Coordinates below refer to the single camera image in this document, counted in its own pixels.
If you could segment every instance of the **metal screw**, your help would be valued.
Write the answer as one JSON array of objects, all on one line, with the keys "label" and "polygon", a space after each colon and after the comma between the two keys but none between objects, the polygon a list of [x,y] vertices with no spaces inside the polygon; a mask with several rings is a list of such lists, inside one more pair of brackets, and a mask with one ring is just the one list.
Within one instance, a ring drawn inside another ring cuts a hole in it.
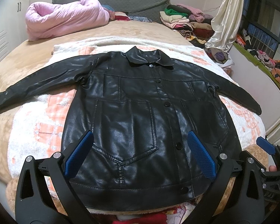
[{"label": "metal screw", "polygon": [[221,154],[220,154],[220,158],[221,158],[221,159],[227,159],[227,155],[226,155],[225,153],[221,153]]},{"label": "metal screw", "polygon": [[248,162],[249,162],[249,163],[254,163],[254,159],[251,158],[251,157],[249,157],[249,158],[248,158]]},{"label": "metal screw", "polygon": [[30,162],[31,160],[32,160],[32,157],[31,157],[31,156],[26,157],[26,161],[27,161],[27,162]]},{"label": "metal screw", "polygon": [[59,158],[61,156],[61,153],[60,152],[55,152],[54,154],[53,154],[53,157],[54,158]]}]

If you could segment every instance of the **beige bed sheet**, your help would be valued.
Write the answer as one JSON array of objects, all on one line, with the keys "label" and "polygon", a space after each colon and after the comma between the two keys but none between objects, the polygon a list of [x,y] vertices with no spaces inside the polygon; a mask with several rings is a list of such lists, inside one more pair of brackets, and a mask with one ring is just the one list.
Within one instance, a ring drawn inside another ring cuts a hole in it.
[{"label": "beige bed sheet", "polygon": [[[179,33],[157,23],[113,21],[106,26],[36,42],[25,41],[0,62],[0,92],[37,71],[51,58],[56,44],[79,41],[89,37],[121,36],[142,38],[177,45],[189,45]],[[11,176],[7,165],[7,148],[13,118],[20,105],[0,112],[0,179],[8,183]]]}]

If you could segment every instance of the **blue gripper pad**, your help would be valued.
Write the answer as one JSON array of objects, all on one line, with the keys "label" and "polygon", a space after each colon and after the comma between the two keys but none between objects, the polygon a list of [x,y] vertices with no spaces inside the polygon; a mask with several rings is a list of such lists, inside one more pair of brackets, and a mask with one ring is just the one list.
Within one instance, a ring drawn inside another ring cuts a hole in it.
[{"label": "blue gripper pad", "polygon": [[256,144],[267,152],[269,155],[275,154],[275,147],[269,143],[266,139],[263,139],[261,136],[257,138]]},{"label": "blue gripper pad", "polygon": [[93,146],[93,133],[89,131],[85,137],[80,141],[72,155],[68,158],[64,165],[64,176],[66,179],[74,178],[80,167],[82,166],[87,154]]},{"label": "blue gripper pad", "polygon": [[187,143],[203,175],[208,179],[215,179],[216,164],[194,132],[188,133]]}]

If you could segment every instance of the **black leather jacket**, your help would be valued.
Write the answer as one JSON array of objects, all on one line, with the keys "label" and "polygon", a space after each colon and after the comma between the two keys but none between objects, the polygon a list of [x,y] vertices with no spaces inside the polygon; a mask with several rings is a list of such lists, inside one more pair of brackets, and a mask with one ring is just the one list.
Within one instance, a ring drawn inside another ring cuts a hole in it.
[{"label": "black leather jacket", "polygon": [[61,149],[84,131],[95,143],[71,184],[90,208],[136,211],[176,205],[204,193],[187,145],[194,130],[215,156],[241,151],[217,92],[261,114],[242,88],[160,50],[76,56],[27,76],[0,93],[0,110],[49,90],[77,84]]}]

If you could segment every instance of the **chest pocket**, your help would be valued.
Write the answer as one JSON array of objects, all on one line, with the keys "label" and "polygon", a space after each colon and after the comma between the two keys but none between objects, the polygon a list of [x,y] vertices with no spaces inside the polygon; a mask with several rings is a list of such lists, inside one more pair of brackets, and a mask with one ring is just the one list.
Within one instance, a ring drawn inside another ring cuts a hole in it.
[{"label": "chest pocket", "polygon": [[155,152],[155,120],[148,101],[97,100],[93,149],[122,165]]},{"label": "chest pocket", "polygon": [[225,139],[229,132],[226,120],[212,102],[182,101],[182,105],[203,142],[219,145]]}]

